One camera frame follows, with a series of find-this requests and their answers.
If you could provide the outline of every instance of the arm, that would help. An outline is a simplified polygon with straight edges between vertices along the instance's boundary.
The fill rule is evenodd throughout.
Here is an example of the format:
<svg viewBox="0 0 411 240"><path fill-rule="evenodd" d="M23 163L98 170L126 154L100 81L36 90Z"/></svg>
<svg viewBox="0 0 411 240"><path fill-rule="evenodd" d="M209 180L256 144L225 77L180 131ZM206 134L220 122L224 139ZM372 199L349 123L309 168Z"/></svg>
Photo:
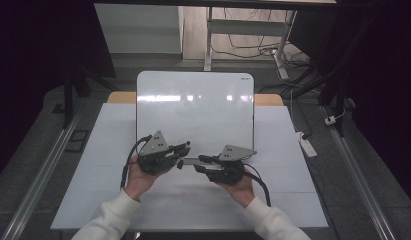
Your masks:
<svg viewBox="0 0 411 240"><path fill-rule="evenodd" d="M137 156L131 158L127 187L116 198L104 202L96 210L92 220L82 227L73 240L120 239L128 228L130 218L140 207L139 197L149 190L155 180L164 173L151 176L140 170Z"/></svg>
<svg viewBox="0 0 411 240"><path fill-rule="evenodd" d="M230 196L245 208L244 215L255 225L255 232L266 240L309 240L310 238L278 208L270 208L252 188L252 179L243 177L235 185L218 183Z"/></svg>

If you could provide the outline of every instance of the wall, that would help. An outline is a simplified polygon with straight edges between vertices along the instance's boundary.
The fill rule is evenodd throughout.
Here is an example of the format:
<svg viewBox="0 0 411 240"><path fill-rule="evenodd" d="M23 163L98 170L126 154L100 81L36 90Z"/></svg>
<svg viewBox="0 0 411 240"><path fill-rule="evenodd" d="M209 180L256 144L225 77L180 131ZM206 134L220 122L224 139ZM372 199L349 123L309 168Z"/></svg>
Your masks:
<svg viewBox="0 0 411 240"><path fill-rule="evenodd" d="M95 4L95 8L110 53L181 53L181 7Z"/></svg>

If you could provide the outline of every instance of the gray floor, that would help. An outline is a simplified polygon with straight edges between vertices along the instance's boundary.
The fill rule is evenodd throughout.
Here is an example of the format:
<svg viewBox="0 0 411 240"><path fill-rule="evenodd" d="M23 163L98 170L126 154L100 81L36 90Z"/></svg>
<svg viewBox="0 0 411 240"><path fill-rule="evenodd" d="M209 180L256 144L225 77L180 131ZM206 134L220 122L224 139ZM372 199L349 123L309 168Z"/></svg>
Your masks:
<svg viewBox="0 0 411 240"><path fill-rule="evenodd" d="M110 80L122 90L135 90L135 78L143 70L202 71L201 61L181 61L174 59L114 59L118 80ZM255 90L279 83L274 72L274 64L257 62L214 62L214 71L248 72L255 79ZM298 76L303 69L289 69L291 78ZM91 131L102 103L106 102L109 90L89 81L93 90L87 99L87 107L82 113L76 130ZM279 89L268 93L280 92ZM298 102L292 103L293 116L297 128L309 132L306 119L312 127L309 138L318 157L307 159L310 172L320 193L321 203L332 226L329 229L305 229L312 239L380 239L361 197L348 173L344 160L324 124L324 115L316 102L317 93L311 92ZM290 101L285 104L290 108ZM50 91L44 100L44 107L30 132L15 152L6 169L0 176L0 236L19 206L21 199L34 179L39 167L52 148L63 124L62 114L53 114L56 104L63 103L63 89ZM377 197L391 224L397 239L411 240L411 202L389 169L370 144L361 135L351 119L351 111L344 118L345 139L364 172L364 175ZM67 144L68 150L77 149L77 143ZM31 216L21 239L70 239L73 233L51 231L51 222L59 208L65 191L77 167L81 153L66 151L59 160L52 177ZM243 239L236 235L143 235L143 239Z"/></svg>

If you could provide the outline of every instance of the metal frame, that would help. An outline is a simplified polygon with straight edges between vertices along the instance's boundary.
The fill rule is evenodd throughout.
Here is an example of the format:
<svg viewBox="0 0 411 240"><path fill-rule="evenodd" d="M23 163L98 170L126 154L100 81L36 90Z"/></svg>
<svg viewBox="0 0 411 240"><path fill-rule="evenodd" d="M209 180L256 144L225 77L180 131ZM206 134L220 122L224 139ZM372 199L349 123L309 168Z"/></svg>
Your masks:
<svg viewBox="0 0 411 240"><path fill-rule="evenodd" d="M55 145L46 157L43 165L37 173L34 181L31 183L30 188L21 201L18 209L16 210L12 220L9 222L8 227L5 230L1 240L19 239L28 220L31 217L40 197L45 189L49 179L53 173L53 170L58 163L65 145L71 137L75 126L80 119L81 112L85 106L85 99L80 100L80 106L77 107L73 120L69 123L66 129L63 129L57 138Z"/></svg>
<svg viewBox="0 0 411 240"><path fill-rule="evenodd" d="M328 116L324 107L320 107L320 110L324 117ZM351 152L348 143L345 141L345 138L341 137L334 127L330 128L330 133L332 134L333 140L335 141L336 146L343 160L345 161L345 165L349 171L349 174L351 175L351 178L361 195L361 199L363 200L364 205L369 211L371 220L373 220L374 226L379 233L380 239L397 239L392 230L392 227L390 226L385 214L383 213L382 208L380 207L379 202L371 191L370 186L368 185L367 180L364 177L364 174L361 172L361 169L357 161L355 160L355 157Z"/></svg>
<svg viewBox="0 0 411 240"><path fill-rule="evenodd" d="M289 2L283 0L93 0L92 2L110 4L259 8L279 10L362 11L372 7L377 0L367 0L365 3L316 3Z"/></svg>
<svg viewBox="0 0 411 240"><path fill-rule="evenodd" d="M205 49L204 71L211 71L212 34L237 34L281 37L279 47L273 55L282 80L288 80L289 76L284 67L281 56L286 45L287 38L292 28L296 11L288 11L286 22L261 22L244 20L212 19L212 7L207 8L207 42Z"/></svg>

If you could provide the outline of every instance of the wooden table edge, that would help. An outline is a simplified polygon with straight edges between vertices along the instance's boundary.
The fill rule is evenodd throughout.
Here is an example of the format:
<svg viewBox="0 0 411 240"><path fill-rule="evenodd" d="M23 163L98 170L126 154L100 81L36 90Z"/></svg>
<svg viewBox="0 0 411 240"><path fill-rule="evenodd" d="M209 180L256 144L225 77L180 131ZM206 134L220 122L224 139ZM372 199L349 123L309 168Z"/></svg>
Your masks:
<svg viewBox="0 0 411 240"><path fill-rule="evenodd" d="M112 92L107 103L136 103L136 92L116 91ZM254 94L255 106L284 106L283 100L277 94Z"/></svg>

